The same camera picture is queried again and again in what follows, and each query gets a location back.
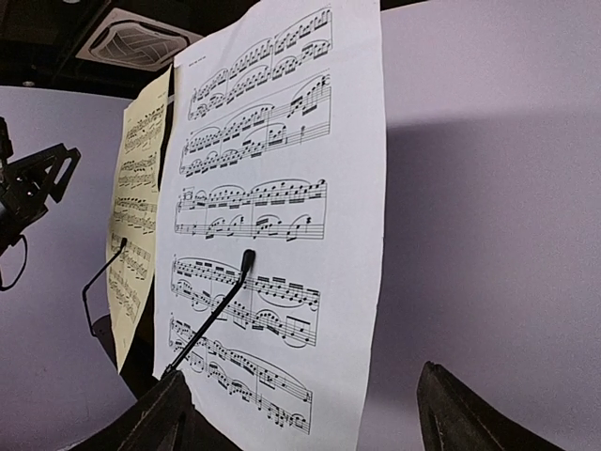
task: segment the wall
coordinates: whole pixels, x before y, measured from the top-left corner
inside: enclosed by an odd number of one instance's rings
[[[444,364],[566,450],[601,449],[601,4],[383,13],[388,192],[360,450],[420,450]]]
[[[117,418],[133,398],[87,330],[82,287],[104,262],[113,174],[126,101],[0,88],[15,158],[57,143],[82,159],[63,201],[26,229],[23,278],[0,293],[0,449],[54,451]],[[6,281],[20,247],[0,258]],[[89,292],[108,313],[103,279]]]

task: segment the ceiling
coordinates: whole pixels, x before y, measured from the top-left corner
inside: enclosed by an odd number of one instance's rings
[[[134,98],[157,72],[77,58],[113,8],[139,12],[207,36],[257,0],[0,0],[0,85]],[[422,0],[381,0],[382,9]]]

